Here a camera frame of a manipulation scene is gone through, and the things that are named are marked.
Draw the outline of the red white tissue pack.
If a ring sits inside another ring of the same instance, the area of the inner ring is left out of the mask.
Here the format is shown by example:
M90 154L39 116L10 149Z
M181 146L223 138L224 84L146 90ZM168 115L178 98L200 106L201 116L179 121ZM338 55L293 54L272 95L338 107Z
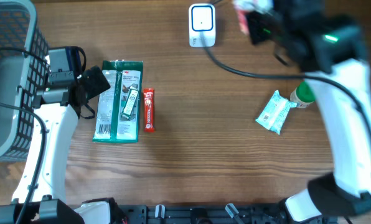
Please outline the red white tissue pack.
M248 11L237 9L236 13L237 13L238 23L239 23L241 32L245 35L248 35L249 34L249 28L248 28L248 22L247 22Z

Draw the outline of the green white gloves package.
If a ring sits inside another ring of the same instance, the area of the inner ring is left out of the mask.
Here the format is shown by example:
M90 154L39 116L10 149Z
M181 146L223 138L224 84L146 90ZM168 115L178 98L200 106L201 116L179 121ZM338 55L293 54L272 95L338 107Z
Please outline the green white gloves package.
M138 142L139 106L144 63L142 61L112 60L103 62L102 72L110 89L99 95L94 142ZM121 116L129 89L139 90L130 120Z

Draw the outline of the green white balm box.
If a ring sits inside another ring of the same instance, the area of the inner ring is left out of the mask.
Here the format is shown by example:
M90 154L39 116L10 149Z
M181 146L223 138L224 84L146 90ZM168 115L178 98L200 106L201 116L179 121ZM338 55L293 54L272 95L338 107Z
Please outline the green white balm box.
M138 89L133 88L133 87L129 89L128 97L127 97L126 103L121 113L121 116L123 118L130 120L132 112L133 112L133 108L136 104L136 100L138 99L138 95L139 95Z

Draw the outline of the red coffee stick sachet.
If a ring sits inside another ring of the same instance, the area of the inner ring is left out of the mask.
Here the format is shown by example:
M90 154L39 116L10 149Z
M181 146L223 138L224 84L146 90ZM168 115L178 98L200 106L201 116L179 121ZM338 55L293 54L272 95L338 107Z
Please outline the red coffee stick sachet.
M144 98L144 130L146 132L155 132L154 127L154 89L145 88Z

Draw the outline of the teal wet wipes pack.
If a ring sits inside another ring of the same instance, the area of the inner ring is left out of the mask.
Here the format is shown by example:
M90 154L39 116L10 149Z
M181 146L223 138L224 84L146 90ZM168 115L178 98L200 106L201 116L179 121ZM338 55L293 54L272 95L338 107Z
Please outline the teal wet wipes pack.
M282 97L276 90L259 117L257 117L256 122L267 130L280 135L290 109L296 106L295 102Z

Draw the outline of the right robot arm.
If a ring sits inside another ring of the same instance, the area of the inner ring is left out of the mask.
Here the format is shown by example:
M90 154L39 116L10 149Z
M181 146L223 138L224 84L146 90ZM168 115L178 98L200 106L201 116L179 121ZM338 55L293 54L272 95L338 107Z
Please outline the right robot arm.
M325 124L334 169L286 199L295 222L371 211L370 66L362 29L350 16L328 16L322 1L252 1L254 42L272 40L298 65Z

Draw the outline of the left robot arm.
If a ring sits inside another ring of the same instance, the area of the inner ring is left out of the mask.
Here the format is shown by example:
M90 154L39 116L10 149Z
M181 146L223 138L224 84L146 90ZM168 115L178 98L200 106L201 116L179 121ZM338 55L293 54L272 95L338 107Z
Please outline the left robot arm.
M114 223L122 217L112 198L65 203L65 170L81 108L110 88L98 66L87 69L77 46L50 49L49 66L28 112L35 124L22 179L9 205L0 205L0 223Z

